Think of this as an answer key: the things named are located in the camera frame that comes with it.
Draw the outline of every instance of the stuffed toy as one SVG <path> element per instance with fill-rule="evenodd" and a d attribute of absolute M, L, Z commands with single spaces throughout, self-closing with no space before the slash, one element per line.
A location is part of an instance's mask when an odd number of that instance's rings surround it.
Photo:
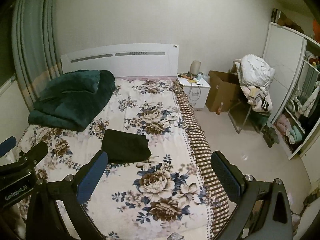
<path fill-rule="evenodd" d="M 320 64 L 320 61 L 319 61 L 318 58 L 311 58 L 311 59 L 309 59 L 309 63 L 310 63 L 311 65 L 313 65 L 314 67 L 316 67 L 317 65 Z"/>

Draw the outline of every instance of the pile of clothes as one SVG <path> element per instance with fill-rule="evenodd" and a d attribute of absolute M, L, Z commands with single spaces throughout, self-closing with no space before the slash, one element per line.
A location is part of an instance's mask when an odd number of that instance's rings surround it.
<path fill-rule="evenodd" d="M 281 114 L 278 117 L 275 126 L 278 128 L 280 133 L 288 138 L 290 144 L 295 144 L 302 141 L 303 137 L 301 132 L 295 125 L 291 127 L 289 119 L 287 119 L 284 114 Z"/>
<path fill-rule="evenodd" d="M 262 58 L 248 54 L 233 61 L 237 69 L 241 90 L 252 105 L 252 110 L 259 113 L 272 111 L 269 86 L 275 70 Z"/>
<path fill-rule="evenodd" d="M 274 143 L 279 143 L 279 137 L 276 133 L 276 130 L 273 127 L 265 125 L 262 128 L 263 138 L 266 141 L 269 148 L 273 146 Z"/>

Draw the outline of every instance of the wardrobe shelf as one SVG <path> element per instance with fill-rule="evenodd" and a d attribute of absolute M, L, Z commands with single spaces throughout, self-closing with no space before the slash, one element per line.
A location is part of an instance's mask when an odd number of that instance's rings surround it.
<path fill-rule="evenodd" d="M 291 112 L 289 111 L 288 108 L 285 107 L 284 109 L 288 112 L 288 114 L 292 117 L 292 119 L 295 121 L 295 123 L 299 126 L 299 128 L 301 129 L 301 131 L 302 131 L 303 133 L 305 133 L 304 129 L 302 128 L 300 122 L 296 119 L 296 117 L 295 117 L 293 114 L 291 114 Z"/>
<path fill-rule="evenodd" d="M 311 65 L 308 61 L 304 60 L 305 63 L 307 63 L 310 67 L 312 67 L 315 71 L 317 71 L 320 74 L 320 71 L 317 70 L 313 65 Z"/>

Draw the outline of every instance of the black cloth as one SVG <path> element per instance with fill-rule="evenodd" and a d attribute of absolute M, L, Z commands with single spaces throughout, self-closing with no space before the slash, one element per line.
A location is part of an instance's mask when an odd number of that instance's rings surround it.
<path fill-rule="evenodd" d="M 109 163 L 136 163 L 151 156 L 145 135 L 108 129 L 104 132 L 101 150 L 108 154 Z"/>
<path fill-rule="evenodd" d="M 294 106 L 294 111 L 298 112 L 298 110 L 299 110 L 298 102 L 293 101 L 293 106 Z"/>

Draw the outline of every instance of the metal screw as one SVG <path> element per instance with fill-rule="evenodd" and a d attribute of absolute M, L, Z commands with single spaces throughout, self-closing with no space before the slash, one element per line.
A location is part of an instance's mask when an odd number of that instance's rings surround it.
<path fill-rule="evenodd" d="M 73 180 L 73 175 L 69 174 L 64 178 L 66 181 L 72 181 Z"/>
<path fill-rule="evenodd" d="M 276 179 L 276 184 L 281 185 L 282 184 L 282 180 L 281 179 Z"/>
<path fill-rule="evenodd" d="M 43 179 L 38 179 L 36 182 L 38 185 L 41 185 L 43 183 Z"/>
<path fill-rule="evenodd" d="M 245 176 L 245 179 L 246 179 L 247 181 L 253 181 L 254 177 L 251 176 L 251 175 L 246 175 L 246 176 Z"/>

